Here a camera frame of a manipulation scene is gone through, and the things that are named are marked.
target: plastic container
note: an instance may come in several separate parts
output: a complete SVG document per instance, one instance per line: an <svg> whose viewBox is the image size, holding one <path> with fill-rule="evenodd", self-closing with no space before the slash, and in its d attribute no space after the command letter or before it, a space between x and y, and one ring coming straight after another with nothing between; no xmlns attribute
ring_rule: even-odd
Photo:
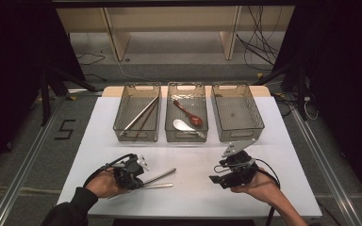
<svg viewBox="0 0 362 226"><path fill-rule="evenodd" d="M246 83L214 83L211 100L221 142L260 137L264 123Z"/></svg>
<svg viewBox="0 0 362 226"><path fill-rule="evenodd" d="M113 125L117 139L156 142L160 103L160 83L126 84Z"/></svg>
<svg viewBox="0 0 362 226"><path fill-rule="evenodd" d="M192 124L188 114L177 107L173 103L174 100L178 101L191 114L200 117L203 124L200 126ZM182 120L197 132L177 130L173 125L174 120ZM208 122L204 83L169 83L165 130L168 142L206 142Z"/></svg>

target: spoon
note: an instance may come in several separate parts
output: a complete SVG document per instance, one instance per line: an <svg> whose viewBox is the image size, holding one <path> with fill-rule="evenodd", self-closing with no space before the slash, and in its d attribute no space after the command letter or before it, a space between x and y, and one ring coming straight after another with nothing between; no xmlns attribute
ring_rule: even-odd
<svg viewBox="0 0 362 226"><path fill-rule="evenodd" d="M190 128L184 121L182 120L174 120L173 121L173 126L175 127L175 129L180 130L180 131L191 131L191 132L196 132L199 137L201 138L206 138L206 136L199 131L196 131L192 128Z"/></svg>
<svg viewBox="0 0 362 226"><path fill-rule="evenodd" d="M199 116L195 116L194 114L187 111L187 109L185 109L177 100L173 100L173 104L178 106L178 108L180 108L181 110L183 110L185 113L188 114L190 123L197 126L204 124L203 120Z"/></svg>

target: wooden spoon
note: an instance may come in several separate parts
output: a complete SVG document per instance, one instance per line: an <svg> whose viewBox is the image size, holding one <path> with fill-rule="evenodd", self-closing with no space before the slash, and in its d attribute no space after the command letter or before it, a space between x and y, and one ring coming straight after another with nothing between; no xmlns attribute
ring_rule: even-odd
<svg viewBox="0 0 362 226"><path fill-rule="evenodd" d="M197 126L204 124L203 120L199 116L195 116L192 113L188 112L187 109L185 109L177 100L174 100L173 104L178 106L178 108L188 114L190 123Z"/></svg>

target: black panel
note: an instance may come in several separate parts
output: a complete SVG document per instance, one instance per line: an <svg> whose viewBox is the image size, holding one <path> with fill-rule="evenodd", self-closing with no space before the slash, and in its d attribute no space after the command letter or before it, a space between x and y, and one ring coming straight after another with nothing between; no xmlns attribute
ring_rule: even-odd
<svg viewBox="0 0 362 226"><path fill-rule="evenodd" d="M38 96L40 76L50 66L85 80L55 9L0 1L0 153Z"/></svg>
<svg viewBox="0 0 362 226"><path fill-rule="evenodd" d="M362 182L362 4L339 5L311 69L310 89Z"/></svg>

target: metal rod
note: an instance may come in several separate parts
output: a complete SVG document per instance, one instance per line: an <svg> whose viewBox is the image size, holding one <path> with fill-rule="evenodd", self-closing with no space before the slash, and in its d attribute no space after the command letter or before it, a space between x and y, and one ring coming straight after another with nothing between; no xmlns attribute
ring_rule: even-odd
<svg viewBox="0 0 362 226"><path fill-rule="evenodd" d="M143 186L140 189L156 189L156 188L167 188L172 187L173 183L165 183L165 184L157 184L157 185L151 185L151 186Z"/></svg>
<svg viewBox="0 0 362 226"><path fill-rule="evenodd" d="M143 113L145 113L146 110L149 108L149 106L151 106L157 99L158 99L158 96L155 97L155 99L152 100L151 103L149 103L145 108L143 108L143 110L138 114L138 116L135 117L135 119L132 120L127 126L125 126L125 128L124 128L124 129L122 130L122 132L120 133L120 136L122 136L126 130L128 130L129 128L131 128L131 126L133 126L133 125L135 124L135 122L137 122L137 120L140 119L140 117L143 115Z"/></svg>
<svg viewBox="0 0 362 226"><path fill-rule="evenodd" d="M37 159L37 156L41 150L41 147L46 140L46 137L52 127L53 121L55 120L58 110L61 105L64 103L64 97L57 97L55 100L55 105L53 107L53 114L49 118L48 122L41 127L37 137L34 140L31 148L28 151L25 160L18 170L16 176L14 177L10 187L8 188L7 193L4 198L0 201L0 225L4 225L8 214L13 206L14 202L19 195L19 192L25 183L25 179L28 176L28 173L31 171L31 168Z"/></svg>
<svg viewBox="0 0 362 226"><path fill-rule="evenodd" d="M170 173L173 173L173 172L175 172L175 168L172 168L172 169L170 169L170 170L168 170L168 171L166 171L166 172L164 172L164 173L162 173L162 174L160 174L160 175L158 175L158 176L156 176L156 177L154 177L152 179L146 180L143 184L144 185L150 184L153 181L156 181L156 180L158 180L158 179L160 179L160 178L162 178L162 177L164 177L164 176L166 176L166 175L168 175Z"/></svg>
<svg viewBox="0 0 362 226"><path fill-rule="evenodd" d="M292 94L288 94L288 99L294 100ZM307 145L312 152L314 159L319 165L322 175L324 176L326 183L328 184L331 192L333 193L337 205L339 206L342 215L345 217L347 224L352 226L362 225L362 220L358 215L353 202L349 198L336 173L331 167L331 163L325 156L320 143L316 140L316 137L311 131L307 121L302 121L302 119L299 117L299 113L296 112L296 110L292 110L292 115L298 123L304 139L307 142Z"/></svg>

